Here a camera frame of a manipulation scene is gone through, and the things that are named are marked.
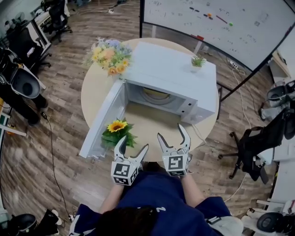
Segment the wooden table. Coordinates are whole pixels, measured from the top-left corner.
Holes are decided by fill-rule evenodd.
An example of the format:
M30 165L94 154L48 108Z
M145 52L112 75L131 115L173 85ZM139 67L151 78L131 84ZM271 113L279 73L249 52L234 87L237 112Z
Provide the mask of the wooden table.
M134 50L140 41L168 47L194 56L190 50L183 46L162 39L141 38L128 40L123 43L129 44ZM89 68L81 91L82 111L89 127L91 127L97 112L112 86L113 80L107 77L106 71L102 70L97 64L93 64ZM126 156L135 156L142 146L148 143L149 149L144 161L162 161L162 150L158 143L157 133L162 134L170 146L175 146L178 149L182 137L177 128L177 123L181 123L186 128L191 137L190 150L194 150L203 142L202 139L207 138L217 118L219 104L217 89L212 91L212 95L216 97L216 112L196 124L196 128L190 124L181 123L180 116L176 114L130 102L126 108L125 117L127 122L134 124L130 132L137 136L135 139L137 144L135 148L127 147Z

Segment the office chair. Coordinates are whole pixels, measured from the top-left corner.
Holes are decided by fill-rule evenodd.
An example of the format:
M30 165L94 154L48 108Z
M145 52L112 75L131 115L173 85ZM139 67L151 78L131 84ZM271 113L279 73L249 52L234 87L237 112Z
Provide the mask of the office chair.
M61 34L64 32L73 33L70 26L67 26L68 17L65 14L65 0L53 1L54 5L49 9L51 23L49 26L44 26L44 32L51 34L55 31L55 35L51 38L50 42L58 39L61 42Z
M265 163L261 162L257 156L259 153L275 148L282 144L283 137L291 139L295 135L294 131L294 110L285 108L281 111L266 127L253 127L245 131L243 137L239 140L235 132L230 136L234 137L238 148L238 153L221 154L223 157L237 156L238 160L230 179L232 179L243 163L242 171L250 174L251 178L256 181L259 176L264 184L268 182L268 176L264 169Z
M36 41L39 45L32 40L28 28L23 28L21 31L13 33L9 40L9 49L12 50L32 72L33 68L37 69L41 65L51 67L49 62L44 62L50 53L42 55L43 47L41 39L37 38Z

